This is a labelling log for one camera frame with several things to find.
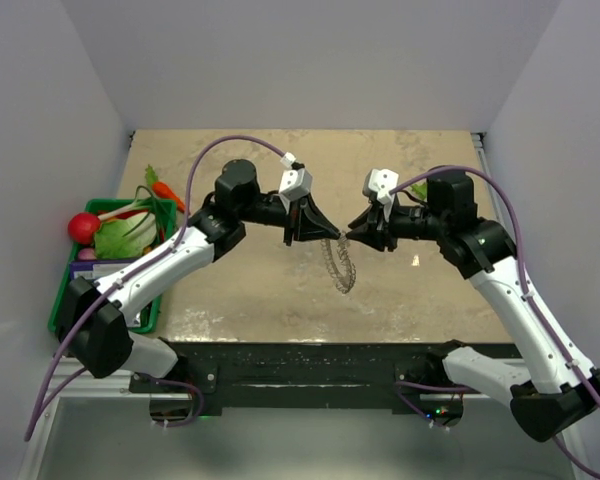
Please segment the metal disc with keyrings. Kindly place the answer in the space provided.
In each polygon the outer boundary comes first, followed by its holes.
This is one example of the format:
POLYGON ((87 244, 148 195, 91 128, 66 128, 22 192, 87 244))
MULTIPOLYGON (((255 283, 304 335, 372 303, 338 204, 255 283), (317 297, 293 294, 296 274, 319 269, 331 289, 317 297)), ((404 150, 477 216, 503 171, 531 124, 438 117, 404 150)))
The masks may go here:
POLYGON ((321 253, 335 288, 348 294, 356 283, 356 267, 349 254, 349 241, 341 235, 337 240, 321 240, 321 253))

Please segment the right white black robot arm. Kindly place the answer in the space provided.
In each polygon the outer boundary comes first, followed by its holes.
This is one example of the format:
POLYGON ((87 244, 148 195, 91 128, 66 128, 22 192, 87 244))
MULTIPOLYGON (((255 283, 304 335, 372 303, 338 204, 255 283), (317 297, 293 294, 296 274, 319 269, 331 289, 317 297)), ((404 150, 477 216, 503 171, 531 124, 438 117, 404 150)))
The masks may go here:
POLYGON ((449 341, 433 350, 425 369, 439 393, 458 387, 507 407, 532 439, 546 442, 592 413, 600 400, 600 368, 559 325, 528 279, 520 239, 479 216, 474 183, 465 168, 444 166, 424 175, 427 196, 403 206, 397 173, 373 169, 363 194, 370 206, 349 225, 347 238, 380 252, 400 239, 431 240, 443 258, 492 307, 525 362, 511 367, 449 341))

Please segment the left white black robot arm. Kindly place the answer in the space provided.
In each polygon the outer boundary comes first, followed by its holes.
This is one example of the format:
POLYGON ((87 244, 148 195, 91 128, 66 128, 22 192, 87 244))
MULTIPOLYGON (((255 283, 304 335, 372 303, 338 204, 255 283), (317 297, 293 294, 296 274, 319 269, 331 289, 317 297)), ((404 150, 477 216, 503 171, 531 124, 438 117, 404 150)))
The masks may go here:
POLYGON ((311 195, 312 176, 287 163, 277 191, 260 190, 255 165, 228 162, 209 200, 186 228, 122 269, 89 281, 72 280, 56 322, 62 351, 95 378, 126 369, 151 376, 165 392, 180 390, 187 368, 165 341, 130 331, 129 319, 187 275, 218 261, 246 236, 249 223, 280 227, 286 245, 336 240, 340 233, 311 195))

